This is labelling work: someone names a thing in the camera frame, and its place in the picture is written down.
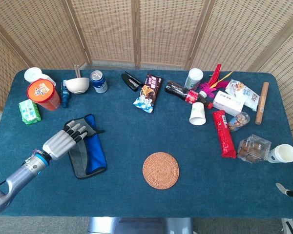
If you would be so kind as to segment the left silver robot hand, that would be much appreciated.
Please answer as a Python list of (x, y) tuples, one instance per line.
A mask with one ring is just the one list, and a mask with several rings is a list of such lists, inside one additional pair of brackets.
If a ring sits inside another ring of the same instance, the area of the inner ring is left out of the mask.
[(58, 160), (83, 140), (87, 134), (85, 125), (72, 120), (44, 143), (42, 151), (49, 155), (52, 160)]

